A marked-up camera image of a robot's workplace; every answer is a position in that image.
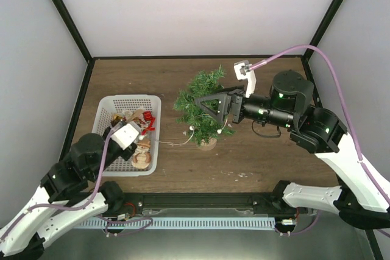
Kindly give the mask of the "white ball string lights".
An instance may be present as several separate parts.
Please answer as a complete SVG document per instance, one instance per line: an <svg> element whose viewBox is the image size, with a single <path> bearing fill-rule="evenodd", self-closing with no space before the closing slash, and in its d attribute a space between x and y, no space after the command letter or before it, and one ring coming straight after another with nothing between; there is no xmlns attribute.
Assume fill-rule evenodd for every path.
<svg viewBox="0 0 390 260"><path fill-rule="evenodd" d="M188 84L187 89L179 91L173 109L182 114L176 119L176 122L188 126L186 133L188 139L181 143L162 140L159 140L159 143L170 146L183 146L192 141L198 147L206 147L212 145L221 135L234 134L235 131L229 127L227 119L225 119L223 124L219 124L194 104L194 99L214 94L223 88L219 82L191 82Z"/></svg>

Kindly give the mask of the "burlap bow ornament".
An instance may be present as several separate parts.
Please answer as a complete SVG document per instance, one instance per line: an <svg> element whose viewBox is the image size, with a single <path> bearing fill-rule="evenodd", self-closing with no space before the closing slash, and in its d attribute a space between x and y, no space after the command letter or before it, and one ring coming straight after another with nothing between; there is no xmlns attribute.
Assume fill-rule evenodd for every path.
<svg viewBox="0 0 390 260"><path fill-rule="evenodd" d="M123 119L126 122L132 122L132 121L140 121L143 119L143 112L142 109L137 109L135 111L125 111L123 112Z"/></svg>

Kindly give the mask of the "black aluminium front rail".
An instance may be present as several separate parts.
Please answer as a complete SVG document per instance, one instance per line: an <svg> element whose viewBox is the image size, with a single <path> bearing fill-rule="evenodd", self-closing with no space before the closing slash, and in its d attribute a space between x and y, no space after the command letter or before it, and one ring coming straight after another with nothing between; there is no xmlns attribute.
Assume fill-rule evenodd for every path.
<svg viewBox="0 0 390 260"><path fill-rule="evenodd" d="M287 215L294 211L315 209L311 203L287 203L283 191L244 193L134 193L126 192L118 203L104 213L106 217L119 214L140 215L151 209L251 209L255 214Z"/></svg>

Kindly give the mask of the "red ribbon bow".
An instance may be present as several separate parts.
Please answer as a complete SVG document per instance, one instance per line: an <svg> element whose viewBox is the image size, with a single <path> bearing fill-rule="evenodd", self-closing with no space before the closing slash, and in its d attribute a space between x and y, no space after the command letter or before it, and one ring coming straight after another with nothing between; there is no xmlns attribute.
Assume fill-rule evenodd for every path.
<svg viewBox="0 0 390 260"><path fill-rule="evenodd" d="M145 120L145 124L142 127L142 135L146 135L148 132L152 132L155 130L154 127L155 117L151 116Z"/></svg>

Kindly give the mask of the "brown pine cone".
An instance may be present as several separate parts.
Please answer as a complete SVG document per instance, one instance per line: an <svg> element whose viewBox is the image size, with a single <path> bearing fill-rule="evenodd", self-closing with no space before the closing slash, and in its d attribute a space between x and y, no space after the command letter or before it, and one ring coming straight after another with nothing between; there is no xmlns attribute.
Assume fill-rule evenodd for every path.
<svg viewBox="0 0 390 260"><path fill-rule="evenodd" d="M123 117L121 115L118 115L118 114L113 114L112 116L112 119L110 121L110 124L112 127L114 127L116 124L118 124L121 120L123 119Z"/></svg>

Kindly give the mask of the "white perforated plastic basket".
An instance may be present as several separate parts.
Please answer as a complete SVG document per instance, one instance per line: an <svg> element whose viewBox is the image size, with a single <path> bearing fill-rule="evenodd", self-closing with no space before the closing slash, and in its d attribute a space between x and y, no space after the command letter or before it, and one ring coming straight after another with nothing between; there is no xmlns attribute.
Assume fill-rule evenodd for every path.
<svg viewBox="0 0 390 260"><path fill-rule="evenodd" d="M104 177L150 175L157 167L160 134L161 100L152 95L115 95L101 99L93 124L93 133L110 146L123 150L102 173Z"/></svg>

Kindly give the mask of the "wooden snowman figurine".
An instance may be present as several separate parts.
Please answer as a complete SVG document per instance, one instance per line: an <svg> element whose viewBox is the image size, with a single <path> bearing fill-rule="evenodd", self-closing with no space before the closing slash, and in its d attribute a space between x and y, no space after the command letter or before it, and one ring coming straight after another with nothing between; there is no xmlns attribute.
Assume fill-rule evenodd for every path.
<svg viewBox="0 0 390 260"><path fill-rule="evenodd" d="M137 169L146 169L152 161L151 142L149 139L143 139L138 141L136 145L137 148L131 159L132 166Z"/></svg>

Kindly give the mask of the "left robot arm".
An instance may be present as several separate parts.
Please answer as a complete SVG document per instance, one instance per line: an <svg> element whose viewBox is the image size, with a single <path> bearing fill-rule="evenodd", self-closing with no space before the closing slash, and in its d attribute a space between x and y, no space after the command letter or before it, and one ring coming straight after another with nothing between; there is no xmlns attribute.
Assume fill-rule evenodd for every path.
<svg viewBox="0 0 390 260"><path fill-rule="evenodd" d="M101 182L119 157L136 151L138 127L121 122L103 135L87 133L41 179L24 208L1 228L1 259L38 259L55 240L90 217L119 213L124 193Z"/></svg>

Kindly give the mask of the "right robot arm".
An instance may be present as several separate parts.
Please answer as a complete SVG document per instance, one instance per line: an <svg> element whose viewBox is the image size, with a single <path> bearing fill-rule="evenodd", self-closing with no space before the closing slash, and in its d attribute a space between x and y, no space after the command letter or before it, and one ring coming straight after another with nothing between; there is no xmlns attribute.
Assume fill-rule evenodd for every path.
<svg viewBox="0 0 390 260"><path fill-rule="evenodd" d="M342 185L327 188L281 180L271 195L272 209L278 213L318 209L362 230L389 228L389 202L384 198L389 182L355 153L352 135L340 118L311 104L314 85L298 72L282 71L274 76L269 96L259 96L254 94L254 73L245 79L246 87L219 90L194 103L219 123L231 114L236 124L250 119L287 129L292 142L325 162L342 180Z"/></svg>

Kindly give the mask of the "red gift box ornament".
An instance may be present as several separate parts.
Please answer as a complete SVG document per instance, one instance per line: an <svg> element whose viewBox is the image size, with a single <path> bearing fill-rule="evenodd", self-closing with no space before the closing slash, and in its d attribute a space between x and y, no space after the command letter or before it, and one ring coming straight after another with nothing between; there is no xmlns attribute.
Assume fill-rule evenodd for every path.
<svg viewBox="0 0 390 260"><path fill-rule="evenodd" d="M151 113L150 111L144 111L144 112L143 112L143 119L144 119L145 121L151 121L151 120L153 120L153 115L152 115L152 113Z"/></svg>

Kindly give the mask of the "small green christmas tree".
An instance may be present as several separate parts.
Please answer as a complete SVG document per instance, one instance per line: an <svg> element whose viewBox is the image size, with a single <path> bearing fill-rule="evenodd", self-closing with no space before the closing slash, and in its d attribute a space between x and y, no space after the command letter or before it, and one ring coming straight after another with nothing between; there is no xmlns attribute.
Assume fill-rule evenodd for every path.
<svg viewBox="0 0 390 260"><path fill-rule="evenodd" d="M223 122L217 122L195 104L195 99L223 90L224 86L220 80L224 77L225 71L222 67L209 72L199 71L186 88L179 91L174 103L174 109L182 114L176 122L188 124L189 140L201 150L211 150L216 146L221 135L227 136L235 133L227 125L226 119Z"/></svg>

